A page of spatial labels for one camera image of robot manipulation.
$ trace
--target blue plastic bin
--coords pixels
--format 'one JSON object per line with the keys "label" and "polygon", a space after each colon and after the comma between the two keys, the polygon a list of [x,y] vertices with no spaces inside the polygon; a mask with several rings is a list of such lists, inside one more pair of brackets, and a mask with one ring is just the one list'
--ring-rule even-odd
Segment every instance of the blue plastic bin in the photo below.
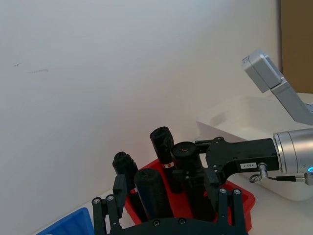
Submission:
{"label": "blue plastic bin", "polygon": [[37,235],[94,235],[88,209],[84,207],[69,214]]}

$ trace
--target white container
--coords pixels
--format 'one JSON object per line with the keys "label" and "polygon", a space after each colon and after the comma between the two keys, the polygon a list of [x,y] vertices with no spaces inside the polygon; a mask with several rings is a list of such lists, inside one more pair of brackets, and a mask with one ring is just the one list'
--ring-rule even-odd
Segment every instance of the white container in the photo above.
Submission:
{"label": "white container", "polygon": [[[305,102],[313,102],[313,94],[299,96]],[[212,107],[198,117],[197,124],[202,140],[222,136],[228,142],[272,138],[275,132],[312,128],[293,121],[274,97],[250,96],[233,98]],[[269,175],[274,177],[281,173],[271,171]],[[268,180],[259,184],[293,201],[303,201],[313,196],[313,186],[303,182]]]}

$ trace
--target red tray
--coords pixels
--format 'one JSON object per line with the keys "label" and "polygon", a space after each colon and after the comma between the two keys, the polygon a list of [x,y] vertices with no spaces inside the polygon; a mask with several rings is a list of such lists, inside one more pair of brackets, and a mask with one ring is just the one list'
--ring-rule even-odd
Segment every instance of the red tray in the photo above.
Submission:
{"label": "red tray", "polygon": [[[171,204],[171,208],[174,214],[174,217],[183,217],[183,218],[192,218],[192,214],[190,211],[190,208],[188,206],[188,201],[185,193],[180,194],[173,194],[170,192],[169,186],[165,180],[165,176],[162,171],[162,166],[158,159],[154,160],[153,162],[149,163],[148,165],[144,166],[143,168],[153,168],[158,170],[163,178],[166,190],[168,192],[169,201]],[[244,213],[245,213],[245,221],[246,221],[246,230],[249,231],[252,228],[251,224],[251,209],[255,204],[255,198],[252,193],[248,192],[247,190],[244,190],[243,188],[233,184],[232,182],[227,181],[226,184],[222,185],[221,187],[226,188],[228,190],[232,190],[234,188],[239,188],[243,192],[243,203],[244,203]],[[126,198],[125,208],[128,212],[128,214],[133,219],[134,223],[141,224],[140,219],[134,212],[129,199]],[[231,214],[230,210],[228,211],[228,222],[231,224]]]}

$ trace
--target black cylinder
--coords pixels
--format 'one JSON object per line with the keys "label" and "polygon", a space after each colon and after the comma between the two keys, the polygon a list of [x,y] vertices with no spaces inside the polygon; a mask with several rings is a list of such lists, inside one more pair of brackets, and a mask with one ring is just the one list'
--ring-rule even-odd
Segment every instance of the black cylinder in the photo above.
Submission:
{"label": "black cylinder", "polygon": [[173,170],[176,168],[171,155],[174,140],[170,130],[166,126],[160,127],[150,134],[150,139],[156,151],[156,156],[162,164],[163,172],[171,192],[181,193],[181,183],[177,182],[173,177]]}
{"label": "black cylinder", "polygon": [[116,174],[123,174],[126,178],[127,196],[141,222],[147,221],[147,216],[137,192],[134,177],[138,172],[136,163],[125,152],[119,152],[114,156],[112,163]]}
{"label": "black cylinder", "polygon": [[[201,170],[202,163],[198,148],[192,142],[180,142],[175,144],[171,150],[178,169],[188,173],[188,177],[196,176],[196,171]],[[193,185],[192,181],[185,179],[184,188],[192,215],[195,219],[213,221],[215,213],[205,193],[204,184]]]}
{"label": "black cylinder", "polygon": [[157,170],[147,168],[138,171],[134,182],[148,220],[174,217],[161,174]]}

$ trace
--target wooden panel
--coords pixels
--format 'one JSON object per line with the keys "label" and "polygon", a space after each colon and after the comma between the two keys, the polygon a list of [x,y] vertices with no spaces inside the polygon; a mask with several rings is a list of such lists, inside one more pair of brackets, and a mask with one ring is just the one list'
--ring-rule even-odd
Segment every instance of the wooden panel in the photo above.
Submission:
{"label": "wooden panel", "polygon": [[313,93],[313,0],[281,0],[283,74],[297,92]]}

